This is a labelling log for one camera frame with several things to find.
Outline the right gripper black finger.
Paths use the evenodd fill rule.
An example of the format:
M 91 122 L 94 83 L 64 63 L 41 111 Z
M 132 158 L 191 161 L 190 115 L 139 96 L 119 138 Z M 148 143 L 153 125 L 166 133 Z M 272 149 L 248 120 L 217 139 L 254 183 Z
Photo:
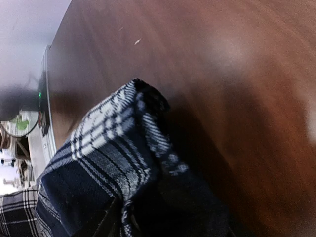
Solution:
M 119 200 L 113 199 L 105 217 L 99 223 L 93 237 L 116 237 L 119 222 Z

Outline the black white plaid shirt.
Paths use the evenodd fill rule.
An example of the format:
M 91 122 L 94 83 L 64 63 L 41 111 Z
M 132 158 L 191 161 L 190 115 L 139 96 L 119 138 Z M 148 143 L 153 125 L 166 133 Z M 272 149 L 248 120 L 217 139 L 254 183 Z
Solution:
M 168 108 L 140 79 L 93 107 L 35 186 L 1 196 L 1 236 L 92 237 L 117 198 L 117 237 L 226 237 L 228 210 L 179 158 Z

